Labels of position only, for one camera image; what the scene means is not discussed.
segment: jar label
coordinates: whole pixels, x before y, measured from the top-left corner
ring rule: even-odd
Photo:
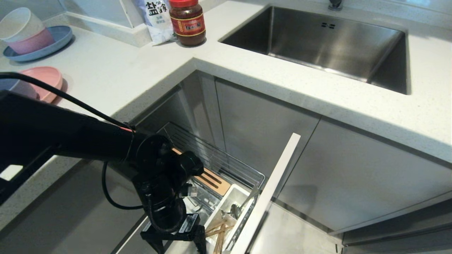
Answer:
[[[175,19],[171,17],[174,33],[180,36],[195,36],[206,30],[203,14],[191,19]]]

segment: white cup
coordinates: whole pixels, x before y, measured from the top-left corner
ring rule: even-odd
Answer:
[[[44,28],[42,21],[30,9],[22,7],[11,11],[0,21],[0,39],[5,42],[22,41]]]

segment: plastic bag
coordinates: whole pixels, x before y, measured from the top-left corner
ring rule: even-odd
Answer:
[[[137,0],[143,11],[152,44],[157,45],[169,40],[176,40],[171,23],[170,4],[168,0]]]

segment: white countertop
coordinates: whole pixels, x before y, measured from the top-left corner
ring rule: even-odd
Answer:
[[[278,5],[407,31],[411,94],[218,42],[262,10],[263,2],[228,1],[205,13],[207,42],[196,48],[174,42],[137,48],[72,27],[75,41],[60,53],[25,64],[1,57],[0,70],[56,67],[67,93],[120,121],[200,70],[452,162],[452,32],[351,8],[333,12],[315,2],[295,4]],[[58,106],[92,115],[65,100]],[[78,161],[50,159],[0,207],[0,230]]]

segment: blue plate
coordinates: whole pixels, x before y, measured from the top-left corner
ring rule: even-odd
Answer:
[[[55,26],[49,27],[48,29],[53,39],[55,39],[55,42],[52,45],[23,55],[19,55],[12,48],[7,47],[5,51],[3,51],[3,55],[17,62],[36,60],[56,52],[72,39],[72,29],[68,26]]]

